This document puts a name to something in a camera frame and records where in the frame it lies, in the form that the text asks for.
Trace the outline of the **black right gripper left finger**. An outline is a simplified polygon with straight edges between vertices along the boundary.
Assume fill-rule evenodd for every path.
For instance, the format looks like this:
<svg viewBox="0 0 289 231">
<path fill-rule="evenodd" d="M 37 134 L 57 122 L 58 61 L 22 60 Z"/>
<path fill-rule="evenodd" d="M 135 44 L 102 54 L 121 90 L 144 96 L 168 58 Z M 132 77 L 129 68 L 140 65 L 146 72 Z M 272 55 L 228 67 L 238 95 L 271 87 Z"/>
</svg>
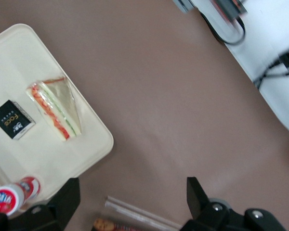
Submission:
<svg viewBox="0 0 289 231">
<path fill-rule="evenodd" d="M 31 207 L 25 216 L 25 231 L 63 231 L 80 204 L 78 178 L 70 178 L 47 202 Z"/>
</svg>

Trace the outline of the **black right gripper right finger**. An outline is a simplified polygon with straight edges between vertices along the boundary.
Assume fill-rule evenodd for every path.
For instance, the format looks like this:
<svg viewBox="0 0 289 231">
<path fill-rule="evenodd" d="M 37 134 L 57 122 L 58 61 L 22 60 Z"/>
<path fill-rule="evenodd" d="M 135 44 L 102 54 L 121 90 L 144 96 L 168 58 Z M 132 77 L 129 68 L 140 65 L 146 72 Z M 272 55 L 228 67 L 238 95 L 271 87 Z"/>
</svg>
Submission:
<svg viewBox="0 0 289 231">
<path fill-rule="evenodd" d="M 195 177 L 186 182 L 187 204 L 192 219 L 187 231 L 284 231 L 284 226 L 267 210 L 249 208 L 241 215 L 222 200 L 210 200 Z"/>
</svg>

